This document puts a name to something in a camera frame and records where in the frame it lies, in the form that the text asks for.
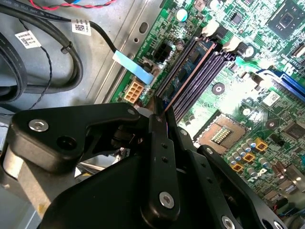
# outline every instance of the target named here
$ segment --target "white label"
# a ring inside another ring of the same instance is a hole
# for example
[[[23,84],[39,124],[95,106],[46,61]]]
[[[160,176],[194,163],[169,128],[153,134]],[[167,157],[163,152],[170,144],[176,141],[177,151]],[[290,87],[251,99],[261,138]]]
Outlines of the white label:
[[[15,36],[26,49],[41,47],[41,44],[30,30],[17,33]]]
[[[89,21],[75,19],[75,20],[71,20],[71,25],[72,25],[72,32],[91,36],[91,26]]]
[[[263,100],[263,103],[268,106],[272,106],[279,98],[280,96],[277,93],[271,91],[270,94]]]

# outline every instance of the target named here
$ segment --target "ram slot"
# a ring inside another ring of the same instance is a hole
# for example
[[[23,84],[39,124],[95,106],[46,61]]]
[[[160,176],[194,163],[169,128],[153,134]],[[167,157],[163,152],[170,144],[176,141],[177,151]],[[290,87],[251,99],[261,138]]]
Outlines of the ram slot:
[[[175,62],[172,70],[167,74],[167,76],[163,79],[162,83],[158,87],[158,90],[156,91],[157,96],[160,97],[162,95],[165,88],[173,80],[177,70],[184,63],[185,59],[188,57],[190,51],[197,44],[197,42],[198,42],[198,38],[193,37],[192,40],[190,41],[190,43],[185,47],[185,49],[183,50],[183,53],[179,56],[178,60]]]
[[[197,75],[189,82],[179,99],[173,103],[177,120],[183,118],[185,113],[196,103],[218,73],[229,61],[233,61],[234,59],[234,54],[221,50],[220,52],[214,52],[210,58],[206,60],[202,69],[199,70]]]

